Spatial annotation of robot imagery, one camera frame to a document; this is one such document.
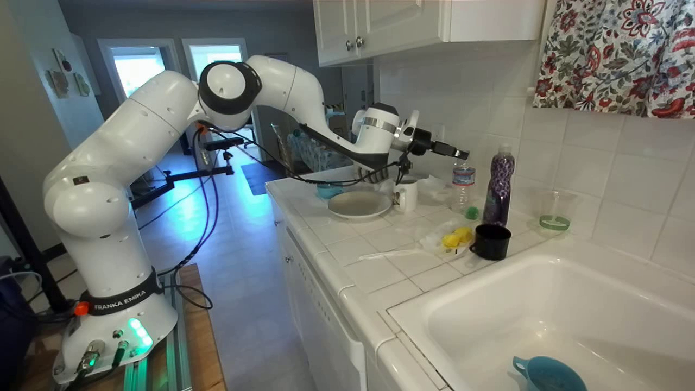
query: yellow object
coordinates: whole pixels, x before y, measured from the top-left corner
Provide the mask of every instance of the yellow object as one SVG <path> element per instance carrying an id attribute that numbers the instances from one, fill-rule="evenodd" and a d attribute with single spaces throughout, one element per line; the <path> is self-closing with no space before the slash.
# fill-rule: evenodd
<path id="1" fill-rule="evenodd" d="M 459 245 L 467 245 L 470 242 L 472 233 L 469 227 L 458 227 L 456 231 L 450 231 L 446 234 L 441 237 L 441 245 L 446 253 L 453 253 Z"/>

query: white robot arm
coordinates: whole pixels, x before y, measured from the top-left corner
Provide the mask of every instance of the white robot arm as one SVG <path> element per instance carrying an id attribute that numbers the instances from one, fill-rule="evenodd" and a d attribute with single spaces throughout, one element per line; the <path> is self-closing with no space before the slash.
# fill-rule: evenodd
<path id="1" fill-rule="evenodd" d="M 327 129 L 323 94 L 304 70 L 251 56 L 247 64 L 213 64 L 200 88 L 163 71 L 129 96 L 88 140 L 66 154 L 44 182 L 44 206 L 64 249 L 87 282 L 77 321 L 62 337 L 54 381 L 70 384 L 135 363 L 176 326 L 176 311 L 156 284 L 127 203 L 127 185 L 156 165 L 193 122 L 241 129 L 251 106 L 288 114 L 308 132 L 356 162 L 379 170 L 389 149 L 426 149 L 467 156 L 430 142 L 389 106 L 371 106 L 349 143 Z"/>

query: upper cabinet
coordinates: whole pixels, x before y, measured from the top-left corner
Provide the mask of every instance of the upper cabinet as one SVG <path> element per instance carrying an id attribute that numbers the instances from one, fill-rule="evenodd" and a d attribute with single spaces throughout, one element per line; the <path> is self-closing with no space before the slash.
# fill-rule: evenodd
<path id="1" fill-rule="evenodd" d="M 534 41 L 545 0 L 312 0 L 319 65 L 437 44 Z"/>

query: white cabinet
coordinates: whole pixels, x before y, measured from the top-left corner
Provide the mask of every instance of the white cabinet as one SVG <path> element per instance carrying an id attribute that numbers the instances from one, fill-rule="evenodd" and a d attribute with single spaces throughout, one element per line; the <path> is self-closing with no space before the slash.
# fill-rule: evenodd
<path id="1" fill-rule="evenodd" d="M 545 0 L 312 0 L 319 65 L 433 44 L 534 41 Z"/>
<path id="2" fill-rule="evenodd" d="M 333 311 L 291 231 L 280 234 L 288 309 L 317 389 L 364 391 L 364 346 Z"/>

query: sink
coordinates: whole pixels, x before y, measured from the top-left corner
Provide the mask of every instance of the sink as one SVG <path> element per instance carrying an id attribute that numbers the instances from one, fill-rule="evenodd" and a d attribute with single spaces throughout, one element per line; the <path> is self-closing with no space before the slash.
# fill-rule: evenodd
<path id="1" fill-rule="evenodd" d="M 519 391 L 552 357 L 591 391 L 695 384 L 695 282 L 596 245 L 545 244 L 390 309 L 456 391 Z"/>

